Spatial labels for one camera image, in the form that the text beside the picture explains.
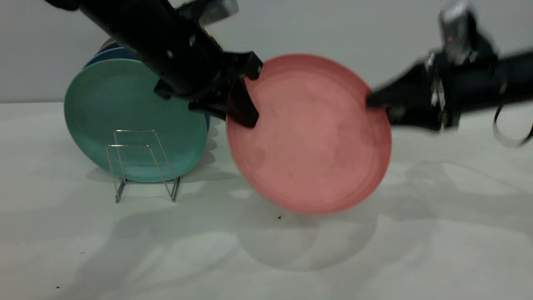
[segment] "black cable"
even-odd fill
[[[503,105],[498,106],[498,110],[496,110],[496,115],[494,115],[494,122],[492,123],[492,132],[494,133],[494,137],[498,140],[498,142],[500,142],[507,148],[520,148],[524,146],[533,138],[533,125],[531,126],[529,134],[522,140],[513,140],[506,137],[500,132],[500,130],[498,129],[498,124],[496,123],[496,121],[498,121],[498,117],[500,112],[502,111],[502,108]]]

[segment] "pink plate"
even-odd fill
[[[391,128],[366,110],[370,88],[344,66],[291,54],[267,61],[246,86],[255,128],[227,119],[230,151],[265,198],[304,214],[331,214],[363,201],[385,176]]]

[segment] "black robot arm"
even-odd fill
[[[254,52],[224,52],[204,30],[236,13],[236,0],[195,0],[177,9],[167,0],[46,1],[82,11],[139,58],[161,78],[154,92],[163,99],[176,96],[191,110],[255,126],[259,114],[244,78],[257,79],[263,63]]]
[[[533,50],[499,58],[479,33],[472,8],[454,3],[440,14],[444,46],[367,96],[392,125],[456,127],[461,113],[533,100]]]

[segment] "green plate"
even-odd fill
[[[106,146],[115,144],[116,129],[154,129],[174,175],[181,176],[200,160],[207,142],[203,114],[187,109],[188,101],[164,101],[154,93],[159,77],[137,60],[113,59],[84,69],[65,96],[67,127],[78,147],[94,163],[109,171]],[[172,179],[153,132],[119,132],[119,144],[150,145],[165,180]],[[113,171],[120,175],[117,148],[110,148]],[[122,147],[126,179],[161,182],[148,147]]]

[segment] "gray wall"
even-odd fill
[[[182,1],[171,1],[173,4]],[[228,50],[263,60],[291,52],[330,57],[377,85],[440,45],[442,0],[240,0],[208,28]],[[532,0],[472,1],[502,52],[533,46]],[[44,0],[0,1],[0,101],[61,100],[106,39],[80,13]]]

